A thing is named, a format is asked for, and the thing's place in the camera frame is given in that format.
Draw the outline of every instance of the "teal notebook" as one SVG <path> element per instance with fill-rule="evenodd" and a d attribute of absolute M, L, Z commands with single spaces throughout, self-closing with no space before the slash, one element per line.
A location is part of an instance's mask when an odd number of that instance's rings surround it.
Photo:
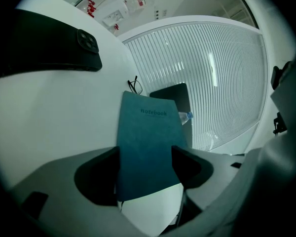
<path fill-rule="evenodd" d="M 119 201 L 147 196 L 180 181 L 172 168 L 171 147 L 186 141 L 173 100 L 123 93 L 117 145 L 120 170 L 116 193 Z"/>

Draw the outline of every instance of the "white bottle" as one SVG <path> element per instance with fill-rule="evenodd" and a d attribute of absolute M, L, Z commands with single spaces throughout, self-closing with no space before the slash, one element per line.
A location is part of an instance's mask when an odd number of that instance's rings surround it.
<path fill-rule="evenodd" d="M 154 0 L 124 0 L 129 13 L 133 13 L 138 9 L 144 8 L 148 5 L 153 5 Z"/>
<path fill-rule="evenodd" d="M 186 122 L 188 122 L 189 119 L 193 118 L 193 113 L 192 112 L 188 112 L 188 113 L 180 113 L 179 112 L 179 116 L 180 116 L 182 125 L 184 125 Z"/>

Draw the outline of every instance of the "plastic bottle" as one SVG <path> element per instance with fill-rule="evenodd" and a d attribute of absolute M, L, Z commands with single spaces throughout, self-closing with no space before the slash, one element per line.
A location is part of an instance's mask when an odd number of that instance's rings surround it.
<path fill-rule="evenodd" d="M 179 116 L 180 116 L 182 125 L 184 125 L 186 122 L 188 122 L 189 119 L 193 118 L 193 113 L 192 112 L 188 112 L 188 113 L 180 113 L 179 112 Z"/>
<path fill-rule="evenodd" d="M 154 0 L 124 0 L 129 13 L 133 13 L 138 9 L 144 8 L 148 5 L 153 5 Z"/>

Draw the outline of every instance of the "vertical stripes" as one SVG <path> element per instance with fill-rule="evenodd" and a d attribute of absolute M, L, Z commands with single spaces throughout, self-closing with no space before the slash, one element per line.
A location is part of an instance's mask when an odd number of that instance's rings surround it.
<path fill-rule="evenodd" d="M 267 63 L 260 35 L 218 23 L 155 29 L 124 42 L 149 94 L 185 82 L 193 148 L 211 150 L 239 136 L 263 109 Z"/>

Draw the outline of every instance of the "black smartphone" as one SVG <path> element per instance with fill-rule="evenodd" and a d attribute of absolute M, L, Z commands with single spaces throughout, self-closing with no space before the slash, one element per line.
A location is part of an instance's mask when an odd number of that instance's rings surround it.
<path fill-rule="evenodd" d="M 97 41 L 84 30 L 59 20 L 15 9 L 11 32 L 5 33 L 6 66 L 0 77 L 41 70 L 98 71 L 102 68 Z"/>

